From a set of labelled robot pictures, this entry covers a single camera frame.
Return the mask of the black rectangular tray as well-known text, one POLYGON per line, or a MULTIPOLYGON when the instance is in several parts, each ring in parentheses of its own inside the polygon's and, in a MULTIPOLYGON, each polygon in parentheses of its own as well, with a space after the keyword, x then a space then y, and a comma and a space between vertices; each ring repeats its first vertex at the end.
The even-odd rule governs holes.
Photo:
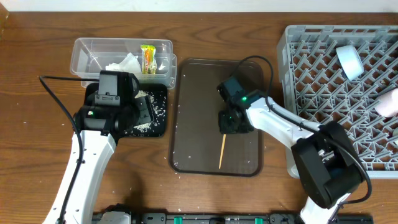
POLYGON ((74 115, 80 131, 121 138, 161 137, 167 122, 167 88, 162 84, 91 83, 74 115))

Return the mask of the orange green snack wrapper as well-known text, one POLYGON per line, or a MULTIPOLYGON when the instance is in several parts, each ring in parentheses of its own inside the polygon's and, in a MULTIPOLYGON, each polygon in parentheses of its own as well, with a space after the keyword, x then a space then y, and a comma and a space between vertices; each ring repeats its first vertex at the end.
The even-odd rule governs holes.
POLYGON ((141 45, 143 74, 155 74, 157 70, 157 62, 155 60, 156 48, 153 45, 141 45))

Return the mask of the white cup pink inside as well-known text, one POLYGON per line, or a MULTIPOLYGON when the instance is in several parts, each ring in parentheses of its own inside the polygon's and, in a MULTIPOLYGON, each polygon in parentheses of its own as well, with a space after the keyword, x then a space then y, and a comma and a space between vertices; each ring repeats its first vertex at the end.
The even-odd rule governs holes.
POLYGON ((397 114, 397 94, 398 89, 395 88, 376 98, 376 112, 384 117, 393 117, 397 114))

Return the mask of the wooden chopstick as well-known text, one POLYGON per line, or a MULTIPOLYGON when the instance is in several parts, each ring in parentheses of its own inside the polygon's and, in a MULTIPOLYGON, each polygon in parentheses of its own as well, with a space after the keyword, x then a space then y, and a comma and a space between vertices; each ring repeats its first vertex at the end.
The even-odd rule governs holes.
POLYGON ((221 169, 221 166, 222 166, 225 143, 226 143, 226 134, 223 135, 223 139, 222 139, 222 143, 221 143, 220 159, 219 159, 219 165, 218 165, 219 169, 221 169))

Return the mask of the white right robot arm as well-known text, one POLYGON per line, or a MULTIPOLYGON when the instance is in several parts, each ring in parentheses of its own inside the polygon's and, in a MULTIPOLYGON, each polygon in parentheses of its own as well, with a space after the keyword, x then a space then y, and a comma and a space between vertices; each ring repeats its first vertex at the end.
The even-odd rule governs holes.
POLYGON ((339 208, 366 180, 366 173, 342 125, 319 124, 293 114, 260 90, 247 91, 235 77, 217 90, 226 103, 218 114, 221 134, 270 134, 292 153, 308 195, 300 212, 304 223, 332 223, 339 208))

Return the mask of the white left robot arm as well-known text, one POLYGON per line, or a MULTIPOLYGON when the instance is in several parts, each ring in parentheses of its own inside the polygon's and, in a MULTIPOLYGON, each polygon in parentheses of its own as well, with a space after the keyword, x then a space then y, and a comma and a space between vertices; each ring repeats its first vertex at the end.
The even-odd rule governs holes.
POLYGON ((148 96, 139 97, 133 73, 102 70, 89 78, 81 108, 70 114, 39 78, 61 107, 73 128, 70 158, 45 223, 91 223, 105 168, 118 141, 133 127, 151 123, 154 112, 148 96))

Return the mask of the white tissue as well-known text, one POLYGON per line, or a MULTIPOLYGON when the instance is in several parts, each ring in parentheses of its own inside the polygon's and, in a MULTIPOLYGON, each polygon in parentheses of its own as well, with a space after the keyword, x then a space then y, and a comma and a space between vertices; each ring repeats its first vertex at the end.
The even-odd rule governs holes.
POLYGON ((105 66, 105 70, 117 71, 117 72, 128 72, 128 73, 142 73, 141 65, 138 61, 138 56, 134 56, 132 53, 128 53, 125 59, 120 63, 111 63, 105 66))

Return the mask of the pile of rice grains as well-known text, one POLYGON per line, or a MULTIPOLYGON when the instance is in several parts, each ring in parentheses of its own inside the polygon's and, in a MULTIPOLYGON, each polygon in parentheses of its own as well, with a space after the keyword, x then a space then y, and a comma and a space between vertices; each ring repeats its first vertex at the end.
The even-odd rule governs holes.
POLYGON ((160 137, 167 123, 167 90, 140 90, 135 99, 147 96, 153 110, 153 120, 128 129, 125 134, 132 137, 160 137))

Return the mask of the small light blue bowl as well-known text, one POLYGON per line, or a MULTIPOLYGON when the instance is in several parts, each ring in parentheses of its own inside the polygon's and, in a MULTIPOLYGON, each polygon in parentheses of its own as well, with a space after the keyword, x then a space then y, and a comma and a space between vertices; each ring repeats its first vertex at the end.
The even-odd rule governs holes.
POLYGON ((364 66, 354 46, 346 45, 338 47, 336 48, 336 54, 348 80, 353 81, 363 74, 364 66))

